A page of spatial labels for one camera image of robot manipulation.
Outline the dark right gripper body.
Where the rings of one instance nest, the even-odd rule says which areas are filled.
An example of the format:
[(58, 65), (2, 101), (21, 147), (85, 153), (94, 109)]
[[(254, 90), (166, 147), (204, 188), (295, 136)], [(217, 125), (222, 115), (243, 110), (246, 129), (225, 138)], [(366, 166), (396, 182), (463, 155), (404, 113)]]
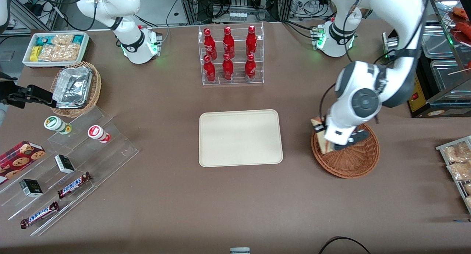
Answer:
[(12, 103), (12, 101), (7, 99), (10, 94), (17, 92), (18, 89), (15, 83), (17, 80), (18, 78), (13, 78), (0, 72), (0, 102), (3, 105), (13, 105), (14, 107), (17, 107), (15, 103)]

